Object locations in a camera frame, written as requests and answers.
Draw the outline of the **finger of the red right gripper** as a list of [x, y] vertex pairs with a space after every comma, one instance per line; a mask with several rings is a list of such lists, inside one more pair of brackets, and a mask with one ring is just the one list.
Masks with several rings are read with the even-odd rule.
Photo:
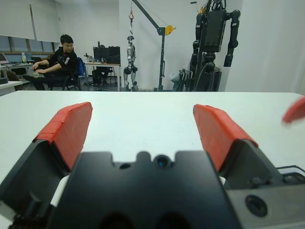
[[282, 121], [284, 123], [292, 123], [293, 121], [303, 119], [305, 117], [305, 97], [302, 96], [293, 102], [285, 112]]

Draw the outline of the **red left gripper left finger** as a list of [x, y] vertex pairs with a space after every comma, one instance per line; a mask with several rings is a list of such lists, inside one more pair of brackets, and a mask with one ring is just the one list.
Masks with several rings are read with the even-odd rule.
[[42, 217], [83, 149], [91, 116], [90, 102], [69, 105], [40, 130], [0, 184], [2, 216]]

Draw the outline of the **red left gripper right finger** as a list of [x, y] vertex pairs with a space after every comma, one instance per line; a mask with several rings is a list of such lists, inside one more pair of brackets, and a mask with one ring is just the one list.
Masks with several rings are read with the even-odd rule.
[[193, 115], [203, 149], [226, 189], [258, 189], [284, 184], [283, 176], [259, 145], [225, 111], [196, 104]]

